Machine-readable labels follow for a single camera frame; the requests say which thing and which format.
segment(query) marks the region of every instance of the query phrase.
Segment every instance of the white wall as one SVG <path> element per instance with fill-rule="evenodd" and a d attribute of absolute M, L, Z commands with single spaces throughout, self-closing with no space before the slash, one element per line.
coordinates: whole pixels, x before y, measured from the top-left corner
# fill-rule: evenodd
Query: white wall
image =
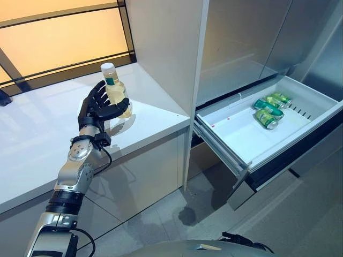
<path fill-rule="evenodd" d="M 138 63 L 191 116 L 203 1 L 126 5 Z"/>

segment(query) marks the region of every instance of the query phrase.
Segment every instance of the drawer vent slot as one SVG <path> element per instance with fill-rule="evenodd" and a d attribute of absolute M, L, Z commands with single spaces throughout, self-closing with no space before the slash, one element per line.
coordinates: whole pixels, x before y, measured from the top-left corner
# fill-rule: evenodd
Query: drawer vent slot
<path fill-rule="evenodd" d="M 300 107 L 291 104 L 289 106 L 289 108 L 291 108 L 293 111 L 296 111 L 298 114 L 302 115 L 303 117 L 305 117 L 306 119 L 310 120 L 311 116 L 310 114 L 308 114 L 306 111 L 302 110 Z"/>

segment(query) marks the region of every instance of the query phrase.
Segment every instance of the robotic arm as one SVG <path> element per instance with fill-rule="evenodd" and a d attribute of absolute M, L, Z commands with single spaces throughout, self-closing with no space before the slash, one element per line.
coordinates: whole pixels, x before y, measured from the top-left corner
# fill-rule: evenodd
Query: robotic arm
<path fill-rule="evenodd" d="M 100 152 L 111 138 L 104 121 L 123 114 L 129 105 L 124 98 L 110 105 L 105 82 L 99 82 L 83 101 L 78 116 L 79 135 L 71 139 L 67 162 L 58 173 L 52 197 L 42 213 L 29 242 L 25 257 L 76 256 L 78 237 L 70 230 L 77 226 L 82 200 L 100 160 Z"/>

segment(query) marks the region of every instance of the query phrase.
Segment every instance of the black cable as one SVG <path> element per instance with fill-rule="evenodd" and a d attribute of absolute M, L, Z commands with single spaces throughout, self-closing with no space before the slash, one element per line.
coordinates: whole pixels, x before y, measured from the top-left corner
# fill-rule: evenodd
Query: black cable
<path fill-rule="evenodd" d="M 71 229 L 71 230 L 79 231 L 79 232 L 85 234 L 85 235 L 90 239 L 90 241 L 91 241 L 91 243 L 92 243 L 92 246 L 93 246 L 93 250 L 92 250 L 91 254 L 89 255 L 89 257 L 92 257 L 92 256 L 94 255 L 94 253 L 95 253 L 95 241 L 94 241 L 93 237 L 92 237 L 90 234 L 88 234 L 88 233 L 87 233 L 85 230 L 83 230 L 83 229 L 74 228 L 74 229 Z"/>
<path fill-rule="evenodd" d="M 254 243 L 254 245 L 259 245 L 259 246 L 262 246 L 264 248 L 267 248 L 271 253 L 274 253 L 268 246 L 262 244 L 262 243 Z"/>
<path fill-rule="evenodd" d="M 107 150 L 106 150 L 105 148 L 102 148 L 102 150 L 107 154 L 107 156 L 108 156 L 108 158 L 109 158 L 109 162 L 107 163 L 107 165 L 106 165 L 104 168 L 102 168 L 101 170 L 97 171 L 97 172 L 94 174 L 95 176 L 96 176 L 97 174 L 103 172 L 104 170 L 106 170 L 106 169 L 107 169 L 108 167 L 110 167 L 111 164 L 112 164 L 112 157 L 111 157 L 111 155 L 107 152 Z"/>

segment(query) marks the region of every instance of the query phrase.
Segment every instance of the orange light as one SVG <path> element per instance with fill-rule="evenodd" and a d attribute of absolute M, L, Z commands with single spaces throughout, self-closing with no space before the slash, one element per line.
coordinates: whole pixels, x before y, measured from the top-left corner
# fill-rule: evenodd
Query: orange light
<path fill-rule="evenodd" d="M 0 83 L 10 81 L 11 78 L 7 75 L 3 68 L 0 67 Z"/>
<path fill-rule="evenodd" d="M 83 6 L 116 3 L 114 0 L 1 0 L 0 21 Z"/>
<path fill-rule="evenodd" d="M 117 8 L 2 28 L 0 48 L 22 76 L 128 50 Z"/>

